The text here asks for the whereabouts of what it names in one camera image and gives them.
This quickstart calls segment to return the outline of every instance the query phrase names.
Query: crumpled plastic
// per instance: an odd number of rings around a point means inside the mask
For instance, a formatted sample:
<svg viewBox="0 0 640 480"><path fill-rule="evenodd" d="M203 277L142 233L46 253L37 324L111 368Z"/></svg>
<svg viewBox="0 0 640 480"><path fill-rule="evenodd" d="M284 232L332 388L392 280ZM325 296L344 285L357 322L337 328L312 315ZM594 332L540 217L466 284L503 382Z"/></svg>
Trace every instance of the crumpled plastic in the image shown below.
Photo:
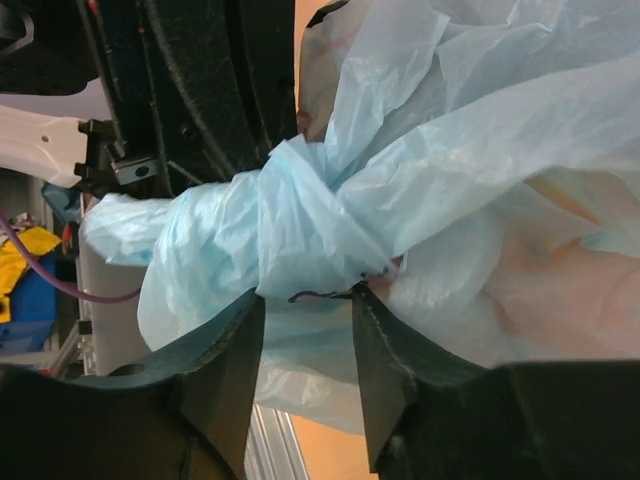
<svg viewBox="0 0 640 480"><path fill-rule="evenodd" d="M298 126L308 141L324 140L336 101L340 69L370 5L370 0L348 2L339 13L327 15L305 30L300 52Z"/></svg>
<svg viewBox="0 0 640 480"><path fill-rule="evenodd" d="M364 274L394 280L400 318L481 365L640 356L635 0L349 6L325 20L362 15L344 18L357 33L333 57L339 77L316 97L301 87L322 143L299 136L229 184L108 197L89 215L109 261L151 259L149 345L257 287L256 400L348 431L361 428L348 306L288 301ZM328 32L327 45L345 33Z"/></svg>

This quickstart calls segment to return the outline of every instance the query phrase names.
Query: blue object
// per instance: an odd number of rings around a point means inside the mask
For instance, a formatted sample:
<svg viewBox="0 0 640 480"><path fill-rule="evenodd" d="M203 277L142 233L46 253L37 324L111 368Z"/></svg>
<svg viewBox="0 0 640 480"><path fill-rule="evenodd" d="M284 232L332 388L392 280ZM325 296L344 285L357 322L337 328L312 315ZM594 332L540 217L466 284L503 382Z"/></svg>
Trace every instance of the blue object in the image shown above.
<svg viewBox="0 0 640 480"><path fill-rule="evenodd" d="M40 263L55 275L55 253L45 255ZM55 288L29 270L9 299L11 321L0 324L0 355L39 351L57 317L58 297Z"/></svg>
<svg viewBox="0 0 640 480"><path fill-rule="evenodd" d="M40 191L43 198L62 223L77 222L80 218L80 193L45 183Z"/></svg>

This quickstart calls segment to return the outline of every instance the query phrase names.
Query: white plastic bag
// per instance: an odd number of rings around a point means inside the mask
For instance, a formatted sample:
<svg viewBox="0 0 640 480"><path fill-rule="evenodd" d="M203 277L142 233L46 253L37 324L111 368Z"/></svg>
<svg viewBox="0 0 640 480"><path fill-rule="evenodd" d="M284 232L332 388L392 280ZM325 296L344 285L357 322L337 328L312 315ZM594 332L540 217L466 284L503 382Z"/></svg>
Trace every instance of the white plastic bag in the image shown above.
<svg viewBox="0 0 640 480"><path fill-rule="evenodd" d="M324 140L342 63L370 5L371 1L348 2L305 29L300 52L298 124L308 141Z"/></svg>
<svg viewBox="0 0 640 480"><path fill-rule="evenodd" d="M139 309L152 348L257 287L276 308L258 400L350 431L350 330L332 323L348 316L282 302L363 274L398 276L391 308L483 365L638 356L635 0L356 2L324 143L285 141L260 172L170 204L92 211L98 250L152 257ZM149 215L162 231L133 244L122 225L92 228Z"/></svg>

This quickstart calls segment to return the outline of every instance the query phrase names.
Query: black plastic part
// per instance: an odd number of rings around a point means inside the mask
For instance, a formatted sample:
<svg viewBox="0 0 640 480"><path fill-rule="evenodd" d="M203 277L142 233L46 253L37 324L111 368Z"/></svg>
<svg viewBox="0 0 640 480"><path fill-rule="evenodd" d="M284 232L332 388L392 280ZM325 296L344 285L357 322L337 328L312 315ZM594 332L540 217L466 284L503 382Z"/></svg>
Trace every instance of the black plastic part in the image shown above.
<svg viewBox="0 0 640 480"><path fill-rule="evenodd" d="M90 320L78 320L78 335L92 335L93 324Z"/></svg>
<svg viewBox="0 0 640 480"><path fill-rule="evenodd" d="M78 282L74 258L59 258L56 260L56 278L71 284Z"/></svg>
<svg viewBox="0 0 640 480"><path fill-rule="evenodd" d="M115 131L112 122L89 120L81 123L78 129L87 135L87 156L85 163L77 163L74 168L76 176L82 180L75 189L102 198L107 193L121 193L133 198L149 198L162 196L153 179L145 179L130 185L120 185L112 168L113 157L110 154L115 142Z"/></svg>
<svg viewBox="0 0 640 480"><path fill-rule="evenodd" d="M484 370L353 292L372 471L405 479L640 478L640 363Z"/></svg>
<svg viewBox="0 0 640 480"><path fill-rule="evenodd" d="M97 73L73 1L18 3L22 9L0 6L0 91L28 95L82 91Z"/></svg>
<svg viewBox="0 0 640 480"><path fill-rule="evenodd" d="M159 160L164 195L261 168L297 134L294 0L77 0L117 167Z"/></svg>
<svg viewBox="0 0 640 480"><path fill-rule="evenodd" d="M2 4L16 10L35 12L42 6L43 0L2 0Z"/></svg>
<svg viewBox="0 0 640 480"><path fill-rule="evenodd" d="M219 179L261 168L297 134L294 0L143 1Z"/></svg>
<svg viewBox="0 0 640 480"><path fill-rule="evenodd" d="M2 478L244 479L263 333L248 292L111 377L0 366Z"/></svg>

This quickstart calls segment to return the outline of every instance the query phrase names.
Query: yellow cloth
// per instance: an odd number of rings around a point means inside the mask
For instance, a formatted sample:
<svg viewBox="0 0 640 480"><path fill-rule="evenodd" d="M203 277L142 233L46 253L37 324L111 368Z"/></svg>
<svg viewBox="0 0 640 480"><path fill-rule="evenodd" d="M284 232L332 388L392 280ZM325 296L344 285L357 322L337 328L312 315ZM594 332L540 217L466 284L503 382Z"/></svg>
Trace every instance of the yellow cloth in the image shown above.
<svg viewBox="0 0 640 480"><path fill-rule="evenodd" d="M42 227L31 227L20 232L18 237L35 257L41 257L53 251L60 244L60 238ZM15 245L7 241L0 245L0 323L11 320L8 295L28 267Z"/></svg>

